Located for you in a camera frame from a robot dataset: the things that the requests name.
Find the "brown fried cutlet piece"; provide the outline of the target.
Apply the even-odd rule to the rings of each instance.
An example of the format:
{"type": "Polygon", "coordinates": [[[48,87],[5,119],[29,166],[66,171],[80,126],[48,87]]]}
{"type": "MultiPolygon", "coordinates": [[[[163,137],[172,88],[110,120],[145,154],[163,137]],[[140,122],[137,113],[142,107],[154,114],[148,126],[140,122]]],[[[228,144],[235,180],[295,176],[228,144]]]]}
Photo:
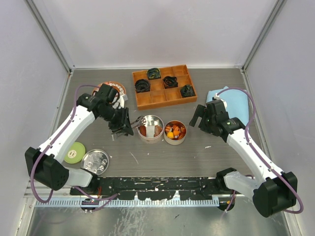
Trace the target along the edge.
{"type": "Polygon", "coordinates": [[[140,127],[139,127],[139,132],[140,132],[141,135],[146,136],[146,135],[147,135],[146,127],[143,126],[143,125],[140,126],[140,127]]]}

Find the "red sausage piece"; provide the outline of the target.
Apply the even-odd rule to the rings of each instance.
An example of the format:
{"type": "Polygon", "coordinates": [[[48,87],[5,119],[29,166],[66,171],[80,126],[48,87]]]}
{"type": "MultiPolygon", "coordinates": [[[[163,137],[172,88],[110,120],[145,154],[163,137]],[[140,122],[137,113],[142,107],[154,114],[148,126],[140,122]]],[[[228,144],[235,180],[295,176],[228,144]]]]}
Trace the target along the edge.
{"type": "Polygon", "coordinates": [[[181,127],[180,134],[179,134],[179,140],[182,139],[186,135],[186,129],[184,127],[181,127]]]}

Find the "tall pink lunch tin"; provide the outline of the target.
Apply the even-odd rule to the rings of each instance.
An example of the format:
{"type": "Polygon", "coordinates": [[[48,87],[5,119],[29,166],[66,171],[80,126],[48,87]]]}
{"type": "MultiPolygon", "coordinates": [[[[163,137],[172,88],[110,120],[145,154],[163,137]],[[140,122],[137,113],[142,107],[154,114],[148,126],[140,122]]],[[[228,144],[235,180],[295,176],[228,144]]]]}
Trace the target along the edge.
{"type": "Polygon", "coordinates": [[[162,119],[159,118],[158,116],[155,116],[155,115],[146,115],[146,116],[144,116],[144,118],[146,121],[146,124],[144,126],[146,127],[147,135],[146,136],[141,135],[139,132],[139,128],[137,128],[138,135],[139,135],[140,139],[147,144],[154,144],[154,143],[161,141],[162,135],[163,135],[163,130],[160,133],[160,135],[157,137],[154,137],[154,132],[155,132],[155,125],[159,125],[159,126],[163,127],[163,129],[164,129],[164,123],[163,123],[162,119]]]}

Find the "brown meat piece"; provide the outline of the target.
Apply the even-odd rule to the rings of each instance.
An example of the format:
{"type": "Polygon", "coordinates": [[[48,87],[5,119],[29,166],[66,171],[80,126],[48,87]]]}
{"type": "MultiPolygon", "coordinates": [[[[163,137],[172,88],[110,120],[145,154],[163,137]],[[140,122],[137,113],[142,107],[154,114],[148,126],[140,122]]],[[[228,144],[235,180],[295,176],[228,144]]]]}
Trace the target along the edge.
{"type": "Polygon", "coordinates": [[[157,137],[160,135],[160,133],[162,132],[163,127],[159,126],[159,125],[155,125],[155,132],[154,132],[154,137],[157,137]]]}

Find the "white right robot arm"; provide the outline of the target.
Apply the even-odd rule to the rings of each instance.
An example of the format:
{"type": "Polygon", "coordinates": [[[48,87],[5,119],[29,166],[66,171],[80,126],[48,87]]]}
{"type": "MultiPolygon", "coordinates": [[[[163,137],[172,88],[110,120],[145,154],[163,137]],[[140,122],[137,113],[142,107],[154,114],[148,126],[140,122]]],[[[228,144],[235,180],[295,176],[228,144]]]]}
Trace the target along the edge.
{"type": "Polygon", "coordinates": [[[269,217],[296,205],[297,177],[284,172],[273,163],[252,140],[238,118],[230,118],[222,100],[198,105],[189,125],[194,127],[201,118],[200,130],[221,137],[243,159],[253,178],[234,168],[217,172],[215,183],[220,193],[235,190],[252,200],[256,210],[269,217]]]}

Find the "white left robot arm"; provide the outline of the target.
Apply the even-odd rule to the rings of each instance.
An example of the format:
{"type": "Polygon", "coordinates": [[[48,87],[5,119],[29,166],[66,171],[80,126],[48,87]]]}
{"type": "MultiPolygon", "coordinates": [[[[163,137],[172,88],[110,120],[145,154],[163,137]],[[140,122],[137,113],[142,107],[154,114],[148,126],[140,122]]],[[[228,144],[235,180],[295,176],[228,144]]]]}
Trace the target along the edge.
{"type": "Polygon", "coordinates": [[[38,181],[52,190],[64,186],[80,186],[88,195],[98,190],[97,175],[83,169],[67,169],[62,162],[81,133],[97,118],[108,122],[112,134],[133,135],[128,108],[116,101],[118,91],[103,84],[94,94],[84,93],[75,101],[72,111],[55,133],[38,148],[25,152],[31,181],[38,181]]]}

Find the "short pink lunch tin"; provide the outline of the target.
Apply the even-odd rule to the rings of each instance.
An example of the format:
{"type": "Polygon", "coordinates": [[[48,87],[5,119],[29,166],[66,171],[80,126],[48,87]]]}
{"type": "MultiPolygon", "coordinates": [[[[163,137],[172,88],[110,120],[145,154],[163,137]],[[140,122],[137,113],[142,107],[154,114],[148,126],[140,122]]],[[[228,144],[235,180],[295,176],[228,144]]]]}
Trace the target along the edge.
{"type": "MultiPolygon", "coordinates": [[[[180,122],[180,121],[178,121],[178,120],[172,120],[172,121],[170,121],[170,122],[168,122],[166,125],[165,125],[165,127],[167,126],[167,125],[169,125],[169,126],[173,126],[173,125],[177,125],[177,126],[180,126],[180,127],[184,127],[185,129],[186,129],[186,134],[187,134],[187,127],[182,123],[182,122],[180,122]]],[[[179,144],[181,144],[184,140],[185,140],[185,138],[186,138],[186,135],[182,138],[182,139],[180,139],[179,140],[179,137],[178,138],[173,138],[173,139],[169,139],[168,137],[167,137],[167,133],[168,132],[166,132],[165,131],[165,127],[164,127],[164,139],[165,139],[165,141],[167,142],[167,143],[169,143],[169,144],[171,144],[171,145],[179,145],[179,144]]]]}

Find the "dark seaweed roll right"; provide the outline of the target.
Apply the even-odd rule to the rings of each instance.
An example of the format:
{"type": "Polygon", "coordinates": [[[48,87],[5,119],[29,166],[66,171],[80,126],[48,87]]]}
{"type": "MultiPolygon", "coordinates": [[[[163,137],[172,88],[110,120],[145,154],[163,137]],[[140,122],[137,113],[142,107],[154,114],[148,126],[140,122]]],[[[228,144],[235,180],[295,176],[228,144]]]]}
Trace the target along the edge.
{"type": "Polygon", "coordinates": [[[183,98],[195,96],[195,92],[192,85],[184,85],[180,89],[180,93],[183,98]]]}

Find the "brown patterned food plate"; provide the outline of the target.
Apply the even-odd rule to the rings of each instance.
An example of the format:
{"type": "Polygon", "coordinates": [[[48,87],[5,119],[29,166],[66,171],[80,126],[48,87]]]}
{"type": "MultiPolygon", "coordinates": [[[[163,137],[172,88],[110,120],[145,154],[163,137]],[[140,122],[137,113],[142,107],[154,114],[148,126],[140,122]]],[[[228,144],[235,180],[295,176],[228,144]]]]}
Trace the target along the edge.
{"type": "Polygon", "coordinates": [[[112,86],[112,87],[115,88],[115,90],[118,91],[119,94],[116,94],[115,98],[118,98],[118,97],[121,96],[124,101],[128,100],[128,97],[127,97],[127,94],[126,94],[126,89],[121,83],[115,82],[115,81],[107,81],[107,82],[103,82],[103,83],[99,84],[98,87],[101,87],[102,84],[106,84],[106,85],[112,86]]]}

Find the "folded light blue cloth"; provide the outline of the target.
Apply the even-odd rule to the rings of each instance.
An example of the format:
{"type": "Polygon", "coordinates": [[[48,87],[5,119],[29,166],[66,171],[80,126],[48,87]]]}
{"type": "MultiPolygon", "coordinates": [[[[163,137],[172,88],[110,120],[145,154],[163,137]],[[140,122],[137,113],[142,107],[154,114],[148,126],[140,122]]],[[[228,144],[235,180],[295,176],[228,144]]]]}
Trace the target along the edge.
{"type": "MultiPolygon", "coordinates": [[[[229,87],[225,86],[224,88],[209,91],[206,98],[206,103],[213,101],[213,97],[216,94],[219,94],[222,90],[225,90],[229,87]]],[[[226,102],[225,111],[228,112],[229,119],[238,118],[239,121],[246,126],[249,122],[249,104],[248,96],[240,90],[229,89],[219,95],[221,100],[226,102]]],[[[211,133],[214,135],[217,128],[214,125],[209,128],[211,133]]]]}

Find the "dark seaweed roll centre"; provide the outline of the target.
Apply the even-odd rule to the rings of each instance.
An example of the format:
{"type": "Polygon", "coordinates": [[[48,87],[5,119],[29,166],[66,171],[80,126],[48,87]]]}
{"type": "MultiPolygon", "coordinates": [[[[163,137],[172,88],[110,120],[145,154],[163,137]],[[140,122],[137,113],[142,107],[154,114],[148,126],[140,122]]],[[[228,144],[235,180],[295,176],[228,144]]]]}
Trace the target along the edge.
{"type": "Polygon", "coordinates": [[[163,85],[165,89],[176,88],[178,86],[177,77],[175,76],[165,76],[163,78],[163,85]]]}

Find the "round metal lid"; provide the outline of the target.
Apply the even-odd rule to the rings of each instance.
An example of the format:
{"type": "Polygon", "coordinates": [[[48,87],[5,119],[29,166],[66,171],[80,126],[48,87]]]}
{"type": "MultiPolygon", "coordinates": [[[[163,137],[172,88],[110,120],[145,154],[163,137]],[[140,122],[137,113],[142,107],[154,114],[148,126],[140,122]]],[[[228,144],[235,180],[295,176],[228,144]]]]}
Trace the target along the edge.
{"type": "Polygon", "coordinates": [[[109,155],[100,149],[88,151],[81,161],[82,169],[92,172],[98,176],[107,170],[108,165],[109,155]]]}

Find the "wooden compartment tray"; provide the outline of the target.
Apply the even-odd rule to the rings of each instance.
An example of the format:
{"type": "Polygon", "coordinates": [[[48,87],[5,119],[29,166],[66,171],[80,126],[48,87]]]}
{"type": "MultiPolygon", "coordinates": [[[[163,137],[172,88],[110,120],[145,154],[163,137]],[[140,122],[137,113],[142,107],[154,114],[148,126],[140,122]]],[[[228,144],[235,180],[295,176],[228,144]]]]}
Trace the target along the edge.
{"type": "Polygon", "coordinates": [[[161,77],[150,80],[150,90],[147,92],[135,93],[136,104],[139,110],[148,110],[172,105],[180,105],[197,101],[197,92],[191,79],[188,67],[185,64],[169,67],[160,67],[161,77]],[[174,88],[167,88],[163,79],[166,76],[175,76],[178,85],[174,88]],[[193,96],[183,97],[181,90],[189,85],[192,88],[193,96]]]}

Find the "green object behind lid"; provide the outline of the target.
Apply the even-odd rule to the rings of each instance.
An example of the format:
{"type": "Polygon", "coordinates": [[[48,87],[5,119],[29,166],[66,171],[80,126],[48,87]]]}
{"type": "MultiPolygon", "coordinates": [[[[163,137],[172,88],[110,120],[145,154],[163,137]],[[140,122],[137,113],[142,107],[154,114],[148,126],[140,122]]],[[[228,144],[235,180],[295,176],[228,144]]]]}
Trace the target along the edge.
{"type": "Polygon", "coordinates": [[[74,142],[65,155],[64,161],[68,164],[76,164],[82,161],[86,153],[85,146],[80,142],[74,142]]]}

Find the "dark seaweed roll back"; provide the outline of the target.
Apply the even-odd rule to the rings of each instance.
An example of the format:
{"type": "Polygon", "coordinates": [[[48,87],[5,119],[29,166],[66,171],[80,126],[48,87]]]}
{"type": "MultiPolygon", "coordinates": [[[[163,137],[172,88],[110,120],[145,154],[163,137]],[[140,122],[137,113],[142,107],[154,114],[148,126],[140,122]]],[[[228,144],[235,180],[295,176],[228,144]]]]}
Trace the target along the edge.
{"type": "Polygon", "coordinates": [[[147,78],[148,80],[160,79],[161,78],[160,69],[156,67],[148,69],[147,78]]]}

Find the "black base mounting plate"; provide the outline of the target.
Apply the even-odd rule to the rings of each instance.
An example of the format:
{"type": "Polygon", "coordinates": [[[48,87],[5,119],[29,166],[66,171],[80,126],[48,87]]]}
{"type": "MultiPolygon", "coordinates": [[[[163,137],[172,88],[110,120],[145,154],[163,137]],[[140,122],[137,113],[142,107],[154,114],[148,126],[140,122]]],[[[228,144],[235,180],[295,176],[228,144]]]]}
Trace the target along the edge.
{"type": "Polygon", "coordinates": [[[120,200],[171,200],[179,194],[180,200],[211,200],[213,195],[231,194],[220,189],[211,177],[99,177],[96,187],[82,190],[89,195],[100,192],[102,197],[117,195],[120,200]]]}

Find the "aluminium frame rail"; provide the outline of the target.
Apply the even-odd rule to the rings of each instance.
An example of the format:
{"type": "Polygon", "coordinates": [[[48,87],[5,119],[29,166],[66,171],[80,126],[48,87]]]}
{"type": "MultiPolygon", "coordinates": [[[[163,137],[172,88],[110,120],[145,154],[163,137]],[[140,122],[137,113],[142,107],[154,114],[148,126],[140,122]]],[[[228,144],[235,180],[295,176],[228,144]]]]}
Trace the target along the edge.
{"type": "MultiPolygon", "coordinates": [[[[49,194],[51,192],[51,188],[47,187],[46,185],[34,180],[34,187],[36,190],[36,193],[38,196],[42,199],[47,199],[49,197],[49,194]]],[[[64,186],[60,190],[54,190],[52,197],[62,197],[62,196],[69,196],[70,195],[71,187],[64,186]]],[[[28,185],[26,187],[24,197],[26,198],[32,198],[34,197],[32,187],[31,187],[31,181],[29,180],[28,185]]]]}

